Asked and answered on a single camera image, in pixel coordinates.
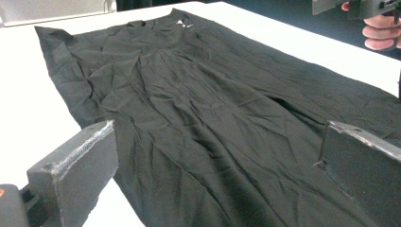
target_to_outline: hand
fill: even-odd
[[[349,10],[349,2],[342,4],[342,10]],[[365,45],[373,50],[386,49],[393,45],[394,38],[397,39],[397,48],[401,48],[401,22],[394,23],[394,17],[378,15],[364,20],[366,27],[362,34],[368,38]]]

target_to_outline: black cloth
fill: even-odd
[[[327,120],[400,146],[395,96],[175,9],[37,31],[79,124],[115,120],[114,178],[147,226],[375,226],[314,164]]]

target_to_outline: white surface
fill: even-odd
[[[84,17],[39,26],[77,34],[167,15],[172,8],[214,20],[238,33],[346,77],[397,95],[401,63],[287,26],[224,3],[184,3]],[[0,29],[0,183],[27,184],[26,171],[79,131],[50,80],[33,26]],[[111,181],[84,226],[143,226]]]

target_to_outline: black garment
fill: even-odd
[[[314,164],[326,120],[401,146],[395,96],[179,10],[37,31],[79,124],[115,120],[115,179],[147,226],[375,226]]]

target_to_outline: dark background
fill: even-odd
[[[190,2],[188,0],[152,0],[153,6]],[[202,0],[203,3],[218,0]],[[362,29],[363,21],[347,20],[347,13],[340,7],[330,9],[319,15],[312,15],[312,0],[225,0],[223,2],[270,17],[277,21],[296,26],[348,44],[366,48]],[[117,0],[118,10],[140,9],[150,7],[150,0]],[[376,52],[401,60],[401,50]]]

